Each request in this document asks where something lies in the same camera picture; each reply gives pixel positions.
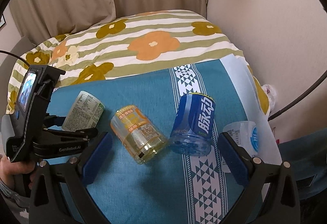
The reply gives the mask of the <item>person's left hand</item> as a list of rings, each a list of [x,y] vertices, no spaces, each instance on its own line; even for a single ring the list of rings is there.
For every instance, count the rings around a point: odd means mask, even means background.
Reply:
[[[10,189],[15,188],[15,175],[29,174],[35,168],[35,162],[11,163],[7,156],[1,155],[1,181]]]

